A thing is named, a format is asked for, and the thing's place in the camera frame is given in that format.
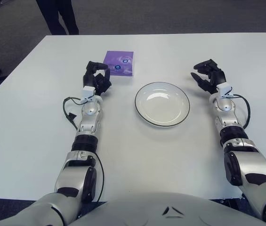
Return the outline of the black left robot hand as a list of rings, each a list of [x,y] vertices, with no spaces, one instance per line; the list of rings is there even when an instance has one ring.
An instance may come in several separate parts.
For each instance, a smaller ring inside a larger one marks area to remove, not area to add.
[[[95,76],[98,70],[104,70],[105,75],[99,73]],[[103,92],[106,92],[111,85],[110,69],[108,65],[89,61],[86,67],[86,73],[83,76],[83,86],[94,87],[95,95],[100,96]]]

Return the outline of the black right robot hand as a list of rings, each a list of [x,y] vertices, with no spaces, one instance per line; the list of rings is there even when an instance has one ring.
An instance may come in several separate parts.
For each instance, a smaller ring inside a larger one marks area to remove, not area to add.
[[[217,63],[212,59],[196,64],[193,69],[200,74],[207,75],[208,80],[203,80],[198,74],[191,73],[198,86],[210,94],[217,93],[217,85],[226,82],[224,72],[218,68]]]

